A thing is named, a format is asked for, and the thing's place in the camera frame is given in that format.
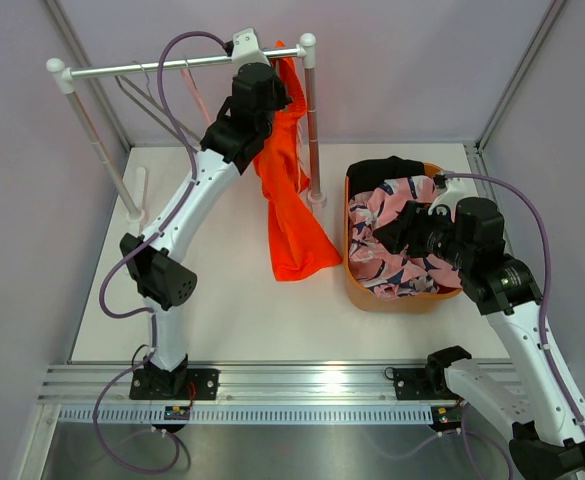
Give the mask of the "pink clothes hanger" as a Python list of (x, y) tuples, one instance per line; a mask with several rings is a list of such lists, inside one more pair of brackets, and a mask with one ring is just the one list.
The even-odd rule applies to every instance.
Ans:
[(195, 101), (199, 111), (201, 112), (203, 119), (205, 121), (205, 124), (207, 126), (210, 126), (212, 124), (212, 119), (211, 119), (211, 115), (206, 107), (206, 104), (204, 102), (204, 99), (196, 85), (196, 82), (193, 78), (193, 75), (191, 73), (191, 70), (189, 68), (189, 64), (186, 64), (186, 66), (184, 68), (182, 68), (180, 70), (180, 74), (181, 77), (184, 81), (184, 83), (186, 84), (193, 100)]

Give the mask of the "pink patterned shorts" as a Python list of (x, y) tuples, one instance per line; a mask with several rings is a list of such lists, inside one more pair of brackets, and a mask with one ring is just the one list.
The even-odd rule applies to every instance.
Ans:
[(355, 194), (349, 201), (349, 270), (367, 291), (383, 301), (458, 290), (456, 269), (428, 255), (412, 258), (388, 252), (374, 238), (375, 230), (396, 219), (409, 201), (430, 203), (434, 182), (427, 176), (386, 179), (376, 188)]

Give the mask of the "black shorts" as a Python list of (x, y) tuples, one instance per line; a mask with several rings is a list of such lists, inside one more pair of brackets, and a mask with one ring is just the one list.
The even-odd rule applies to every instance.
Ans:
[(350, 165), (346, 171), (349, 196), (374, 191), (385, 180), (423, 176), (425, 166), (420, 161), (390, 156), (368, 159)]

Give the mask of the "grey clothes hanger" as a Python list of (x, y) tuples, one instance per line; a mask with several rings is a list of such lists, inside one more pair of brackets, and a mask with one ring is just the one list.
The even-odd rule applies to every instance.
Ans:
[(153, 95), (149, 74), (144, 72), (143, 75), (145, 78), (144, 87), (139, 86), (126, 75), (117, 75), (114, 80), (121, 93), (164, 131), (180, 142), (179, 134), (168, 119), (163, 105)]

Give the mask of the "orange shorts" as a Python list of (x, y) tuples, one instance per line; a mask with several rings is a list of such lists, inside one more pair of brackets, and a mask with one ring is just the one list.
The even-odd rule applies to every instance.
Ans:
[(268, 244), (278, 282), (304, 280), (342, 257), (302, 199), (310, 179), (300, 156), (300, 121), (307, 104), (294, 61), (273, 61), (292, 103), (275, 114), (272, 134), (253, 161), (268, 204)]

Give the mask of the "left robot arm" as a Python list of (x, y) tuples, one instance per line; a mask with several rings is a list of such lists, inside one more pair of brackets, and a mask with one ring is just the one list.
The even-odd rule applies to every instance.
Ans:
[(120, 241), (130, 277), (151, 313), (151, 348), (132, 375), (133, 400), (216, 397), (216, 370), (188, 369), (185, 302), (197, 276), (183, 264), (194, 236), (223, 193), (244, 173), (271, 136), (276, 112), (291, 102), (274, 67), (238, 69), (232, 90), (202, 139), (195, 165), (154, 222)]

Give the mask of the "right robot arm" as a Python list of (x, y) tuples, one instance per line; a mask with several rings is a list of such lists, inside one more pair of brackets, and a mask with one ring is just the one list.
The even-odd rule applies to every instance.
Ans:
[(505, 347), (528, 403), (484, 374), (461, 348), (429, 356), (433, 395), (451, 393), (473, 406), (508, 444), (526, 479), (559, 479), (585, 472), (585, 400), (541, 310), (542, 294), (529, 268), (505, 251), (504, 219), (496, 204), (469, 197), (454, 210), (409, 201), (374, 232), (391, 253), (434, 255), (455, 267), (463, 292)]

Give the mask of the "orange plastic basket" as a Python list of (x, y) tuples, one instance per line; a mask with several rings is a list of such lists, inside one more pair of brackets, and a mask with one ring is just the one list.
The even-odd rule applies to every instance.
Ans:
[[(425, 166), (425, 174), (433, 178), (442, 168), (430, 163), (422, 162)], [(347, 213), (349, 196), (347, 177), (345, 176), (345, 214), (344, 214), (344, 271), (346, 275), (346, 291), (349, 300), (359, 309), (368, 312), (388, 313), (429, 313), (438, 307), (441, 302), (451, 299), (461, 293), (458, 290), (448, 290), (443, 294), (422, 294), (417, 296), (400, 297), (395, 300), (383, 301), (364, 289), (353, 277), (348, 264), (348, 247), (350, 240), (349, 218)]]

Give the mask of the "white silver clothes rack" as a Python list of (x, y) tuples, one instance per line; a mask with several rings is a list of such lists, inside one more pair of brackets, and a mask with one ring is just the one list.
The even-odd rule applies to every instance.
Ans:
[[(309, 161), (310, 161), (310, 179), (311, 193), (308, 195), (308, 202), (312, 208), (319, 206), (319, 203), (325, 199), (320, 187), (320, 164), (319, 164), (319, 144), (317, 133), (317, 114), (316, 114), (316, 85), (315, 85), (315, 68), (316, 68), (316, 36), (312, 33), (305, 33), (300, 37), (299, 43), (294, 47), (275, 47), (273, 49), (263, 50), (268, 60), (280, 60), (284, 58), (299, 58), (302, 60), (304, 69), (304, 86), (307, 111), (307, 125), (309, 134)], [(171, 60), (163, 63), (132, 63), (129, 65), (111, 66), (111, 67), (89, 67), (73, 69), (65, 65), (58, 58), (51, 58), (46, 62), (46, 68), (52, 74), (55, 83), (60, 91), (65, 95), (73, 111), (82, 125), (89, 141), (94, 147), (97, 156), (106, 169), (118, 197), (126, 209), (127, 223), (133, 227), (142, 227), (147, 222), (147, 212), (144, 210), (145, 194), (147, 190), (147, 175), (145, 172), (137, 174), (135, 177), (134, 190), (129, 191), (123, 181), (120, 172), (113, 166), (111, 156), (106, 152), (101, 137), (97, 133), (96, 127), (90, 119), (83, 103), (81, 102), (75, 88), (77, 81), (87, 81), (93, 79), (115, 77), (117, 75), (130, 76), (132, 74), (143, 74), (147, 72), (150, 76), (152, 72), (163, 70), (178, 70), (189, 64), (190, 70), (200, 67), (209, 67), (231, 63), (231, 41), (224, 45), (225, 53), (220, 56), (200, 57), (182, 60)]]

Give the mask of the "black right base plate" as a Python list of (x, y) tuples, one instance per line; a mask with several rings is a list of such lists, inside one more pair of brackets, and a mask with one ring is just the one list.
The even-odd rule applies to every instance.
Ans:
[(451, 396), (443, 391), (436, 390), (427, 378), (424, 367), (385, 367), (384, 377), (394, 388), (397, 400), (449, 400)]

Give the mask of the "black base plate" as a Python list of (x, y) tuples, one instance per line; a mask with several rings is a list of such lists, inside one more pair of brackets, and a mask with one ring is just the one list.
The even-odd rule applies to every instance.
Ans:
[(188, 368), (167, 374), (139, 369), (133, 373), (129, 398), (147, 401), (215, 400), (219, 374), (219, 370), (212, 368)]
[(427, 378), (424, 367), (385, 367), (384, 377), (394, 388), (397, 400), (449, 400), (451, 396), (443, 391), (436, 390)]

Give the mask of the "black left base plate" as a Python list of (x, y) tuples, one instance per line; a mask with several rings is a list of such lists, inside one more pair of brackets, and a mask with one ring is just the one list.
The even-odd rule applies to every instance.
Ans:
[(129, 398), (147, 401), (215, 400), (219, 374), (219, 370), (212, 368), (188, 368), (167, 374), (139, 369), (133, 373)]

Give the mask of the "aluminium mounting rail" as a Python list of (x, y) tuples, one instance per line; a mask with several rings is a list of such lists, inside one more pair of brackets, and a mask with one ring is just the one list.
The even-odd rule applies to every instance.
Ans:
[[(396, 401), (389, 363), (202, 363), (217, 371), (216, 405), (381, 405)], [(89, 404), (127, 366), (123, 363), (50, 365), (39, 404)]]

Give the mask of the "aluminium cage frame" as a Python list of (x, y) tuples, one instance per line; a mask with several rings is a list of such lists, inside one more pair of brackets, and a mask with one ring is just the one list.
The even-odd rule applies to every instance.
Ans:
[[(87, 65), (87, 56), (83, 50), (78, 35), (74, 31), (69, 18), (66, 15), (63, 6), (59, 1), (45, 1), (43, 3), (46, 12), (50, 16), (50, 21), (53, 26), (57, 29), (57, 33), (60, 38), (65, 42), (66, 46), (70, 49), (70, 53), (73, 55), (75, 60), (80, 64), (80, 70), (86, 70), (90, 72), (91, 67)], [(506, 89), (498, 100), (497, 106), (491, 113), (490, 118), (482, 130), (477, 143), (474, 145), (476, 154), (482, 156), (485, 148), (487, 147), (493, 134), (496, 132), (503, 116), (509, 108), (510, 103), (513, 101), (519, 87), (525, 79), (529, 69), (531, 68), (534, 60), (541, 51), (544, 42), (547, 40), (547, 36), (554, 27), (560, 14), (567, 5), (565, 1), (552, 1), (547, 11), (544, 13), (541, 23), (536, 29), (532, 40), (526, 47), (526, 50), (518, 62), (517, 67), (508, 81)], [(320, 215), (325, 209), (327, 197), (321, 189), (320, 183), (320, 162), (318, 153), (318, 133), (317, 133), (317, 114), (316, 114), (316, 82), (315, 82), (315, 63), (316, 63), (316, 38), (312, 34), (304, 34), (299, 41), (299, 44), (295, 46), (290, 53), (284, 55), (286, 58), (300, 58), (303, 61), (303, 69), (305, 75), (305, 95), (308, 105), (307, 113), (307, 125), (309, 132), (309, 158), (310, 158), (310, 186), (308, 192), (304, 195), (304, 200), (310, 206), (310, 210), (315, 215)], [(127, 135), (124, 133), (124, 129), (121, 121), (118, 119), (117, 114), (114, 112), (110, 101), (105, 94), (105, 91), (101, 87), (99, 80), (108, 76), (120, 77), (126, 76), (129, 72), (123, 67), (117, 67), (113, 73), (106, 71), (104, 73), (100, 70), (96, 70), (94, 74), (86, 74), (81, 76), (80, 71), (68, 70), (68, 72), (62, 75), (64, 86), (72, 86), (76, 81), (81, 79), (89, 83), (89, 91), (93, 97), (95, 97), (101, 112), (106, 116), (108, 125), (115, 131), (119, 139), (126, 144), (127, 148), (131, 147)], [(517, 190), (515, 187), (507, 182), (497, 180), (495, 178), (480, 175), (480, 174), (466, 174), (466, 179), (474, 179), (480, 181), (482, 184), (490, 183), (492, 185), (498, 185), (517, 196), (529, 209), (533, 215), (542, 242), (543, 248), (543, 261), (544, 261), (544, 287), (543, 287), (543, 300), (541, 301), (541, 311), (537, 318), (537, 323), (546, 327), (548, 325), (547, 310), (548, 302), (550, 298), (550, 290), (552, 285), (552, 261), (550, 254), (550, 246), (547, 231), (540, 213), (522, 192)], [(562, 400), (567, 402), (567, 410), (571, 413), (575, 413), (579, 418), (585, 417), (585, 409), (577, 405), (578, 397), (568, 392), (568, 383), (562, 374), (559, 373), (559, 362), (557, 355), (550, 355), (549, 348), (552, 342), (549, 340), (549, 332), (542, 334), (541, 342), (541, 358), (543, 365), (548, 368), (548, 374), (550, 378), (558, 383), (558, 392)]]

